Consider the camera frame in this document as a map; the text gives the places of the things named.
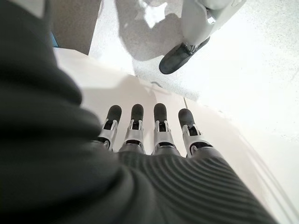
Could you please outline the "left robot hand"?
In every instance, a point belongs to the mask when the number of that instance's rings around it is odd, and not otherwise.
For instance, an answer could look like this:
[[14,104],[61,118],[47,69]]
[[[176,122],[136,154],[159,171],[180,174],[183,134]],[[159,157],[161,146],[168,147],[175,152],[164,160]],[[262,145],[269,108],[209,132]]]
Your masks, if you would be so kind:
[[0,3],[0,221],[10,224],[273,224],[213,148],[112,153],[57,66],[50,2]]

